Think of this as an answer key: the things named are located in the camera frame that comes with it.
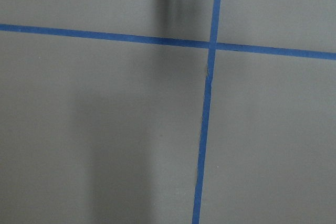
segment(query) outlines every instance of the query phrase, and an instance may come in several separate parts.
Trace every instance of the horizontal blue line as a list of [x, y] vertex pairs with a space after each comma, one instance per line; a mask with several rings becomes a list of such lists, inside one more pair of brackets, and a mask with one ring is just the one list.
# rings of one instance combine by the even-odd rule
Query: horizontal blue line
[[216, 49], [227, 51], [239, 51], [239, 52], [254, 52], [269, 55], [284, 55], [294, 57], [336, 60], [336, 53], [334, 52], [319, 52], [319, 51], [308, 51], [299, 49], [261, 47], [261, 46], [226, 44], [226, 43], [217, 43]]
[[208, 48], [209, 47], [208, 42], [197, 41], [197, 40], [159, 38], [159, 37], [147, 37], [147, 36], [113, 34], [113, 33], [100, 33], [96, 31], [81, 31], [81, 30], [69, 30], [69, 29], [47, 28], [47, 27], [36, 27], [36, 26], [19, 26], [19, 25], [0, 24], [0, 30], [16, 31], [20, 33], [30, 33], [30, 34], [48, 34], [48, 35], [69, 36], [69, 37], [78, 37], [78, 38], [106, 39], [106, 40], [138, 42], [138, 43], [145, 43], [145, 44], [158, 44], [158, 45], [169, 45], [169, 46], [179, 46], [179, 47], [196, 47], [196, 48]]

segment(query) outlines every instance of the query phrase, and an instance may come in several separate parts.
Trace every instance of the floor tile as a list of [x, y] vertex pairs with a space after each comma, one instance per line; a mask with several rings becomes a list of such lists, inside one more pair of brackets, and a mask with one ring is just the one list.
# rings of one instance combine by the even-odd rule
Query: floor tile
[[201, 223], [333, 223], [336, 61], [216, 57]]
[[222, 0], [218, 42], [336, 52], [335, 0]]
[[0, 23], [209, 40], [213, 0], [0, 0]]
[[0, 47], [1, 223], [191, 222], [207, 50], [8, 32]]

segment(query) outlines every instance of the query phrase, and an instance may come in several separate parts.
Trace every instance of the gray panel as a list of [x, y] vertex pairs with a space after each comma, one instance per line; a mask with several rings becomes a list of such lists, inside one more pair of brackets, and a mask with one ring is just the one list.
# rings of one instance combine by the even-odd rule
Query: gray panel
[[0, 33], [0, 222], [189, 223], [207, 51]]
[[213, 0], [0, 0], [0, 23], [209, 40]]
[[336, 0], [222, 0], [218, 41], [336, 52]]
[[201, 223], [334, 223], [336, 61], [218, 51]]

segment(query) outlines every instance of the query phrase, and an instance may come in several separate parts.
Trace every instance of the blue tape strip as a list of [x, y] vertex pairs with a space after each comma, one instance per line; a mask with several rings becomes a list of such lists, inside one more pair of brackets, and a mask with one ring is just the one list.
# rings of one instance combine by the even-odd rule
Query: blue tape strip
[[283, 55], [283, 56], [336, 60], [336, 53], [334, 52], [318, 52], [318, 51], [307, 51], [299, 49], [261, 47], [261, 46], [225, 44], [225, 43], [217, 43], [216, 48], [218, 50], [254, 52], [269, 55]]
[[99, 33], [95, 31], [80, 31], [80, 30], [35, 27], [35, 26], [18, 26], [18, 25], [0, 24], [0, 30], [16, 31], [20, 33], [30, 33], [30, 34], [48, 34], [48, 35], [69, 36], [69, 37], [78, 37], [78, 38], [106, 39], [106, 40], [138, 42], [138, 43], [145, 43], [145, 44], [158, 44], [158, 45], [169, 45], [169, 46], [179, 46], [179, 47], [196, 47], [196, 48], [208, 48], [209, 47], [209, 42], [205, 42], [205, 41], [157, 38], [157, 37], [113, 34], [113, 33]]
[[209, 51], [208, 51], [208, 66], [207, 66], [208, 74], [205, 79], [202, 127], [201, 127], [200, 148], [198, 151], [197, 181], [196, 181], [196, 186], [195, 186], [192, 224], [199, 224], [200, 222], [199, 216], [201, 212], [206, 142], [207, 142], [207, 136], [208, 136], [209, 114], [210, 114], [210, 104], [211, 104], [211, 88], [212, 88], [212, 79], [213, 79], [213, 74], [214, 74], [215, 56], [216, 56], [216, 42], [217, 42], [220, 6], [221, 6], [221, 0], [214, 0], [213, 11], [212, 11], [212, 21], [211, 21]]

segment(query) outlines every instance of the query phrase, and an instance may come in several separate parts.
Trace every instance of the gray floor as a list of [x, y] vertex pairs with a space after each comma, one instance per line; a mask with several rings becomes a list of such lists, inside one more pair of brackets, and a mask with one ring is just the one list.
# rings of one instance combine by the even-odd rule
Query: gray floor
[[[213, 0], [0, 0], [0, 23], [209, 41]], [[335, 0], [222, 0], [218, 42], [336, 52]], [[206, 49], [0, 31], [0, 222], [191, 223]], [[201, 224], [335, 223], [336, 61], [217, 51]]]

